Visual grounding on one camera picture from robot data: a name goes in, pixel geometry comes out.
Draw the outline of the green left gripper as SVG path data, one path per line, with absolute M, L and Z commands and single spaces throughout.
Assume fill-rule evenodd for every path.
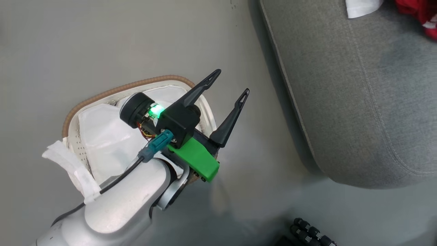
M 180 106 L 181 108 L 195 110 L 197 108 L 195 102 L 205 90 L 213 85 L 221 72 L 221 69 L 216 69 L 209 76 L 206 76 L 205 79 L 173 103 L 175 107 Z M 181 162 L 188 164 L 201 179 L 212 182 L 220 168 L 220 164 L 216 160 L 216 154 L 220 148 L 225 147 L 227 144 L 249 93 L 250 90 L 246 88 L 234 103 L 232 111 L 209 138 L 200 131 L 194 131 L 192 135 L 187 131 L 170 131 L 173 138 L 167 145 L 168 150 L 175 154 Z

